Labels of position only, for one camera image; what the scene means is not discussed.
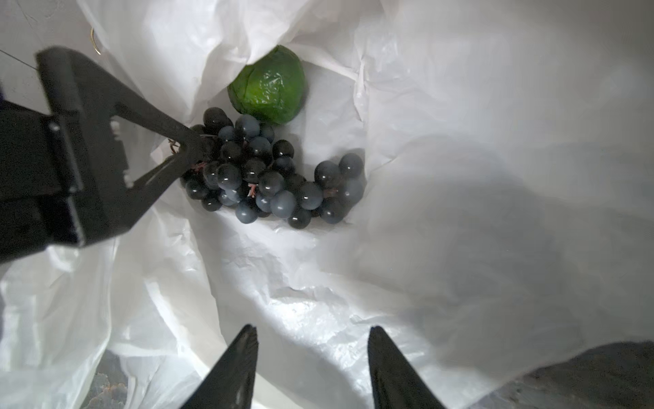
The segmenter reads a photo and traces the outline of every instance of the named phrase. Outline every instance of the green lime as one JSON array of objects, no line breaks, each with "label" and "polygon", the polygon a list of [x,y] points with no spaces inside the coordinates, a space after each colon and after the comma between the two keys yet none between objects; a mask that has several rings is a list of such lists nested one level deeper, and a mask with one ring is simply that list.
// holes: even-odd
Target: green lime
[{"label": "green lime", "polygon": [[279,45],[261,60],[246,65],[227,89],[236,111],[284,124],[302,108],[304,88],[300,59]]}]

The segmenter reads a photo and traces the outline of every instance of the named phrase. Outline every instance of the bunch of grapes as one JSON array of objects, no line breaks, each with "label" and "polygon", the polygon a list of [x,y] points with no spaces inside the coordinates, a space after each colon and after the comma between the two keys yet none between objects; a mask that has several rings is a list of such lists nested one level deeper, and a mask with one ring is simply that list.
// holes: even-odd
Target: bunch of grapes
[{"label": "bunch of grapes", "polygon": [[296,173],[290,142],[275,142],[270,124],[242,115],[234,124],[220,108],[204,113],[204,125],[191,127],[202,138],[203,158],[181,178],[187,195],[201,200],[207,211],[234,207],[242,223],[271,214],[297,229],[312,217],[330,224],[343,220],[361,198],[363,160],[343,156],[316,166],[314,181]]}]

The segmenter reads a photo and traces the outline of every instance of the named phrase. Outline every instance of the white plastic bag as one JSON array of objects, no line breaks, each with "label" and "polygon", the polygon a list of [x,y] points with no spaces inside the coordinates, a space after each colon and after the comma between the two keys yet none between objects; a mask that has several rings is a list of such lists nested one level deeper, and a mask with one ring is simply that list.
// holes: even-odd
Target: white plastic bag
[{"label": "white plastic bag", "polygon": [[[187,124],[209,105],[235,118],[219,91],[287,44],[309,96],[278,134],[308,178],[365,151],[368,185],[345,223],[302,231],[203,212],[174,185],[120,238],[14,263],[0,406],[78,404],[107,347],[128,407],[175,407],[245,323],[270,408],[370,407],[372,325],[451,408],[654,338],[649,3],[80,5],[136,88]],[[150,137],[130,164],[162,159]]]}]

